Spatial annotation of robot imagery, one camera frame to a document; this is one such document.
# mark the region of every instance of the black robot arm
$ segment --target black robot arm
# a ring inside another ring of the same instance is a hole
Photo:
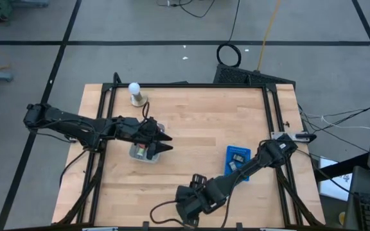
[[[172,146],[160,142],[171,141],[172,138],[161,132],[153,117],[144,118],[141,122],[122,116],[91,119],[61,111],[49,104],[30,104],[27,109],[24,124],[28,129],[49,128],[78,140],[87,151],[101,151],[102,141],[114,139],[144,144],[148,148],[148,159],[172,149]]]
[[[176,209],[184,224],[196,227],[199,213],[210,214],[227,201],[236,185],[264,167],[280,167],[286,163],[297,146],[289,136],[269,140],[261,144],[254,158],[227,176],[207,181],[201,175],[193,175],[189,187],[178,186],[175,195]]]

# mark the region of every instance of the blue tray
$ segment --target blue tray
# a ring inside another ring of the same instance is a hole
[[[229,163],[230,162],[234,162],[236,167],[242,167],[243,164],[235,161],[232,159],[232,156],[234,154],[238,154],[238,155],[241,155],[243,157],[245,157],[245,162],[249,161],[251,159],[251,150],[250,149],[247,149],[247,148],[240,148],[240,147],[235,147],[235,146],[228,146],[226,148],[226,158],[225,158],[225,171],[224,171],[224,175],[229,175],[232,173],[232,169],[231,167],[229,167]]]

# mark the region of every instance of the wooden board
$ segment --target wooden board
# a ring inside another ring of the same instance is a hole
[[[101,85],[85,86],[80,115],[95,118],[100,89]],[[278,85],[277,89],[283,120],[290,124],[285,130],[302,131],[292,86]],[[169,145],[174,149],[162,153],[158,163],[148,164],[129,157],[131,143],[108,142],[95,225],[140,227],[143,221],[150,221],[150,210],[161,202],[174,200],[177,186],[189,185],[193,174],[208,178],[222,175],[228,145],[250,148],[255,154],[259,141],[269,138],[261,89],[144,88],[142,93],[149,96],[149,116],[165,125],[166,133],[173,138]],[[141,108],[133,107],[129,97],[127,89],[117,90],[113,116],[141,120]],[[299,149],[308,151],[304,144],[300,144]],[[80,145],[73,144],[67,162],[80,150]],[[80,195],[86,163],[87,156],[64,175],[53,221],[61,219]],[[324,223],[310,158],[294,153],[292,165],[298,195]],[[249,182],[235,188],[226,226],[235,227],[237,222],[242,222],[244,227],[284,227],[277,189],[274,169],[262,169],[252,175]],[[219,227],[225,208],[210,215],[201,214],[200,227]],[[173,204],[157,209],[154,218],[158,221],[179,219]],[[291,223],[294,223],[293,212]]]

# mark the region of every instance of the light bulb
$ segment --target light bulb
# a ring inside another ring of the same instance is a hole
[[[137,95],[139,94],[139,90],[141,88],[139,87],[139,84],[138,83],[130,83],[129,86],[128,86],[128,90],[131,94],[133,95]]]

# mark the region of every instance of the gray floor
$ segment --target gray floor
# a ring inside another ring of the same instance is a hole
[[[359,2],[370,24],[370,1]],[[233,39],[261,40],[275,3],[242,0]],[[202,13],[208,4],[208,0],[195,1],[188,7]],[[74,5],[75,0],[51,0],[48,8],[15,9],[12,22],[0,25],[0,40],[62,40]],[[196,19],[179,8],[158,7],[151,0],[83,0],[70,40],[226,40],[235,7],[236,1],[217,0],[205,18]],[[283,1],[269,40],[369,41],[348,0]],[[255,69],[260,47],[239,48],[241,68]],[[26,105],[40,101],[59,46],[0,49],[12,60],[15,76],[11,83],[0,82],[1,211],[28,137],[22,124]],[[115,71],[124,82],[211,83],[217,65],[215,52],[216,46],[67,46],[49,103],[77,112],[84,85],[111,81]],[[226,63],[236,60],[226,48],[221,55]],[[261,71],[296,81],[298,102],[308,113],[370,106],[370,46],[269,46]],[[347,125],[370,126],[370,112],[344,123]],[[369,147],[369,131],[330,131]],[[67,150],[67,144],[37,137],[6,228],[50,224]],[[310,150],[334,160],[362,153],[323,133]]]

